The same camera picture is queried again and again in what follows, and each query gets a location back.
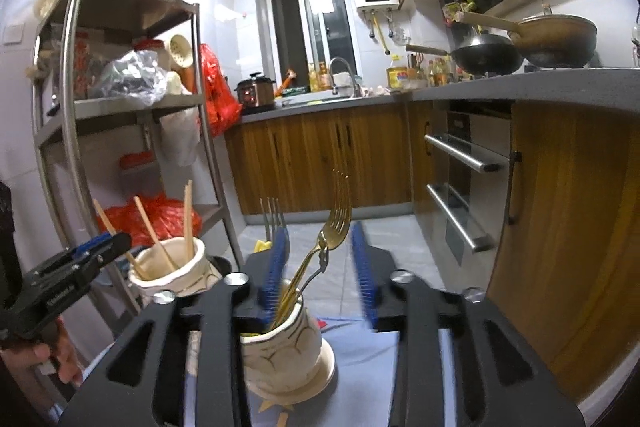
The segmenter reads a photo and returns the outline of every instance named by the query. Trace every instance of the light switch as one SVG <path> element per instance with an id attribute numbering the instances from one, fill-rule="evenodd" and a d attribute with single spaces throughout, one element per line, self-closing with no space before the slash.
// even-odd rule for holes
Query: light switch
<path id="1" fill-rule="evenodd" d="M 2 44 L 20 44 L 24 34 L 24 23 L 5 26 Z"/>

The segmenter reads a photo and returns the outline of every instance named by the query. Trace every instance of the frying pan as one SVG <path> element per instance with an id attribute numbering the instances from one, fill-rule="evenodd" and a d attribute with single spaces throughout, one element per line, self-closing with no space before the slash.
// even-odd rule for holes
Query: frying pan
<path id="1" fill-rule="evenodd" d="M 539 68 L 581 68 L 596 50 L 598 29 L 588 19 L 575 15 L 545 14 L 511 22 L 479 13 L 458 12 L 456 21 L 507 30 L 518 51 Z"/>
<path id="2" fill-rule="evenodd" d="M 516 46 L 507 37 L 480 33 L 452 52 L 438 48 L 427 48 L 408 44 L 405 46 L 408 52 L 424 53 L 446 57 L 451 55 L 457 65 L 469 74 L 480 75 L 485 73 L 511 74 L 516 71 L 523 62 Z"/>

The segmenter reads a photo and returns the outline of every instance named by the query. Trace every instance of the oven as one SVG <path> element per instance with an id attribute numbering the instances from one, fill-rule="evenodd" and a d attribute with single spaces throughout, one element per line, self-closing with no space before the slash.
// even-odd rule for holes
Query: oven
<path id="1" fill-rule="evenodd" d="M 486 289 L 510 184 L 511 120 L 460 110 L 433 111 L 424 139 L 433 160 L 426 239 L 449 291 Z"/>

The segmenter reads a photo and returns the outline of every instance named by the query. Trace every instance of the faucet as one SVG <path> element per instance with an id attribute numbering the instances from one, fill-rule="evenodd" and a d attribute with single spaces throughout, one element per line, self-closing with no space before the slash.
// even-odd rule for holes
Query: faucet
<path id="1" fill-rule="evenodd" d="M 342 58 L 342 57 L 334 57 L 334 58 L 332 58 L 331 62 L 329 62 L 329 66 L 327 67 L 327 72 L 329 73 L 329 80 L 331 81 L 331 86 L 332 86 L 331 92 L 333 94 L 338 94 L 338 88 L 335 86 L 334 74 L 332 72 L 332 67 L 333 67 L 334 62 L 336 60 L 338 62 L 342 62 L 347 67 L 347 72 L 349 73 L 349 78 L 351 79 L 351 84 L 353 84 L 353 98 L 361 98 L 362 97 L 362 90 L 360 89 L 360 86 L 356 82 L 356 77 L 353 74 L 353 70 L 351 70 L 351 66 L 349 65 L 349 63 L 346 60 L 344 60 L 344 58 Z"/>

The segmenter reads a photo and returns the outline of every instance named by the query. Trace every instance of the shelf board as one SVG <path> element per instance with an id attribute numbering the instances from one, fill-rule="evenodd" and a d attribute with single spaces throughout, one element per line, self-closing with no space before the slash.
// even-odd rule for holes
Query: shelf board
<path id="1" fill-rule="evenodd" d="M 135 98 L 96 98 L 76 100 L 76 130 L 78 136 L 95 134 L 127 125 L 135 125 L 139 117 L 151 112 L 157 120 L 189 107 L 204 103 L 200 94 L 166 94 L 160 102 L 145 106 Z M 36 147 L 62 141 L 62 110 L 42 126 L 35 137 Z"/>
<path id="2" fill-rule="evenodd" d="M 58 0 L 48 22 L 64 23 L 68 0 Z M 78 26 L 155 37 L 186 22 L 197 6 L 182 0 L 82 0 Z"/>
<path id="3" fill-rule="evenodd" d="M 194 204 L 193 210 L 202 218 L 202 230 L 198 234 L 200 237 L 220 222 L 224 215 L 223 208 L 218 204 Z"/>

